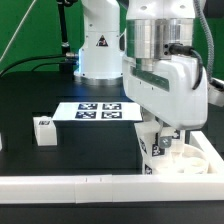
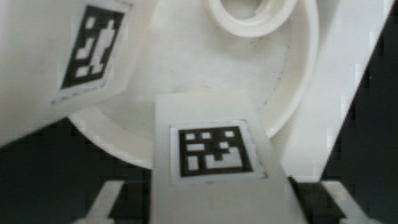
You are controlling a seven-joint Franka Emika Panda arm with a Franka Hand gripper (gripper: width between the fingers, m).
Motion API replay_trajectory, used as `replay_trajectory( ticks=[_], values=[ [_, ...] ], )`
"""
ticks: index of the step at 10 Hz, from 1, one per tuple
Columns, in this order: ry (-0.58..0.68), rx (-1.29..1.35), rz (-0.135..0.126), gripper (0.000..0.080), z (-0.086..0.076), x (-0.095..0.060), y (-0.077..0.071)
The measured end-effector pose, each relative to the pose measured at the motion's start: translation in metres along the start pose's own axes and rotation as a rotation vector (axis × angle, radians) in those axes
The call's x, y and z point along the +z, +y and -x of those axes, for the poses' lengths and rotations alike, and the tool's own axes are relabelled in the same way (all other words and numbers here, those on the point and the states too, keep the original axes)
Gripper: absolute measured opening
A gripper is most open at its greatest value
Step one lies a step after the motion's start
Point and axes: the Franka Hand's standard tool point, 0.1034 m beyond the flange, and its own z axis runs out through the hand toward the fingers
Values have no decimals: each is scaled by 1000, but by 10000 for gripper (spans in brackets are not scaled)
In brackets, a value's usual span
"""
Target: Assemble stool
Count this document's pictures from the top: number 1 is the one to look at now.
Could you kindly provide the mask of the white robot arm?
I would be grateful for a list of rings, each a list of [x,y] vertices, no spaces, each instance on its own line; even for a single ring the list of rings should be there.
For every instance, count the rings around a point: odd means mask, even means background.
[[[214,44],[206,0],[81,0],[84,44],[74,77],[122,82],[126,96],[177,130],[203,127],[210,104],[224,107],[224,81],[212,77]]]

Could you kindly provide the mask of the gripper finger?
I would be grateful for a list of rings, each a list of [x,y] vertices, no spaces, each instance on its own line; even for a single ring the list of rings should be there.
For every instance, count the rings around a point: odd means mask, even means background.
[[[167,126],[163,121],[159,122],[158,144],[162,149],[169,148],[172,142],[173,128]]]

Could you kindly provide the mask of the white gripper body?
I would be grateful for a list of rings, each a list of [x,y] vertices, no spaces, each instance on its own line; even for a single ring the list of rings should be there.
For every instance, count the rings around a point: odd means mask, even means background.
[[[172,55],[156,61],[150,72],[141,70],[135,59],[123,57],[126,96],[175,129],[199,129],[207,121],[206,71],[194,89],[197,78],[195,58]]]

